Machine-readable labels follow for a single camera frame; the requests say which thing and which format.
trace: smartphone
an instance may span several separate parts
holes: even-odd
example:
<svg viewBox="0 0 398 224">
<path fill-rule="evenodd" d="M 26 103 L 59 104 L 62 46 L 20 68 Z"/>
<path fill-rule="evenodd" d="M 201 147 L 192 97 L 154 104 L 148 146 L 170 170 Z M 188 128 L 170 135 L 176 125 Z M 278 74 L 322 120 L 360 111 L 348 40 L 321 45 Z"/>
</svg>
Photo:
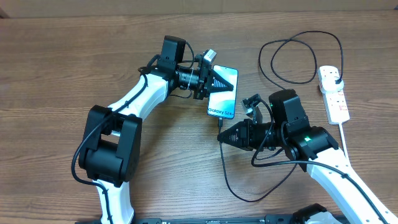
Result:
<svg viewBox="0 0 398 224">
<path fill-rule="evenodd" d="M 207 114 L 219 118 L 233 119 L 235 117 L 236 88 L 238 86 L 238 71 L 234 68 L 215 65 L 213 71 L 234 86 L 233 91 L 210 93 Z"/>
</svg>

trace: white power strip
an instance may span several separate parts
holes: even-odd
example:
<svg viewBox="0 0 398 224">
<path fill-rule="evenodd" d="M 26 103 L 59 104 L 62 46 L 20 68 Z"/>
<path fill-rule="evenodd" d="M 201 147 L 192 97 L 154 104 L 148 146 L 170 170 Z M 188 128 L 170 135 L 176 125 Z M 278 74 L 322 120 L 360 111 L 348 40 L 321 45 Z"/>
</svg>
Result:
<svg viewBox="0 0 398 224">
<path fill-rule="evenodd" d="M 349 120 L 349 113 L 346 98 L 344 96 L 344 83 L 336 84 L 335 80 L 340 77 L 338 69 L 333 66 L 325 65 L 318 71 L 319 86 L 325 103 L 326 115 L 329 124 L 338 124 L 343 143 L 344 154 L 348 159 L 346 141 L 343 132 L 343 123 Z"/>
</svg>

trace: white power adapter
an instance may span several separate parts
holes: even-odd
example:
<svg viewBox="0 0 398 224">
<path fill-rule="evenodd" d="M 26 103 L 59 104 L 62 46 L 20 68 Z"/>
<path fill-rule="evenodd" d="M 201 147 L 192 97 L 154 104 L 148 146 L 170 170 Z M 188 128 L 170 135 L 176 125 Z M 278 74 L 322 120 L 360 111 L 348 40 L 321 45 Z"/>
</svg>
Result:
<svg viewBox="0 0 398 224">
<path fill-rule="evenodd" d="M 338 69 L 333 66 L 321 66 L 318 70 L 319 87 L 323 95 L 325 103 L 326 115 L 329 124 L 338 124 L 341 134 L 341 142 L 343 143 L 344 154 L 348 159 L 347 146 L 343 132 L 343 123 L 349 120 L 346 98 L 344 96 L 343 80 L 336 84 L 336 80 L 340 78 Z"/>
</svg>

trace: tabletop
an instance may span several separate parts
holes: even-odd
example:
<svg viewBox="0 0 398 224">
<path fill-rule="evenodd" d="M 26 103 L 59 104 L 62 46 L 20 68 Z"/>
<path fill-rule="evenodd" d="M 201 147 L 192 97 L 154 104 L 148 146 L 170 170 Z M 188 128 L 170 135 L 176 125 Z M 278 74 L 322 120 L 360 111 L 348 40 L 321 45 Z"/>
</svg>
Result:
<svg viewBox="0 0 398 224">
<path fill-rule="evenodd" d="M 305 30 L 328 31 L 341 40 L 351 164 L 398 214 L 397 21 L 397 11 L 0 19 L 0 223 L 71 223 L 101 216 L 96 189 L 71 175 L 72 155 L 90 108 L 123 97 L 139 79 L 137 68 L 160 53 L 164 35 L 186 39 L 196 54 L 214 49 L 215 64 L 238 69 L 240 101 L 255 93 L 267 99 L 279 90 L 259 73 L 260 47 Z M 340 69 L 332 37 L 298 39 L 312 46 L 318 65 Z M 328 124 L 318 80 L 293 85 L 271 73 L 278 46 L 264 49 L 265 72 L 294 88 L 311 125 L 323 126 L 341 145 L 338 127 Z M 305 81 L 314 62 L 306 46 L 291 43 L 275 57 L 274 67 L 285 78 Z M 169 97 L 144 121 L 139 167 L 130 186 L 138 218 L 261 217 L 313 203 L 341 213 L 301 169 L 261 202 L 234 198 L 223 177 L 217 119 L 206 108 L 207 99 Z M 268 122 L 266 109 L 261 110 Z M 225 120 L 223 129 L 244 118 L 237 103 L 235 118 Z M 254 168 L 253 152 L 223 149 L 231 187 L 247 199 L 260 197 L 292 167 Z M 282 160 L 284 155 L 272 161 Z"/>
</svg>

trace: white cable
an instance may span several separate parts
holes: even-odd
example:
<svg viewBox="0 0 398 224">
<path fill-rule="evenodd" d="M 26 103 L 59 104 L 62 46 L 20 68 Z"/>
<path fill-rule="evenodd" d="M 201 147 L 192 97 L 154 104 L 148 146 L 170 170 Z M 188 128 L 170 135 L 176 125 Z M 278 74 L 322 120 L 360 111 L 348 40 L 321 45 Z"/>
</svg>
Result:
<svg viewBox="0 0 398 224">
<path fill-rule="evenodd" d="M 351 163 L 349 162 L 349 158 L 348 158 L 347 145 L 346 145 L 346 138 L 344 137 L 344 131 L 343 131 L 343 123 L 338 123 L 338 127 L 339 127 L 339 129 L 340 129 L 341 142 L 343 143 L 344 155 L 345 155 L 346 158 L 347 158 L 348 164 L 351 165 Z"/>
</svg>

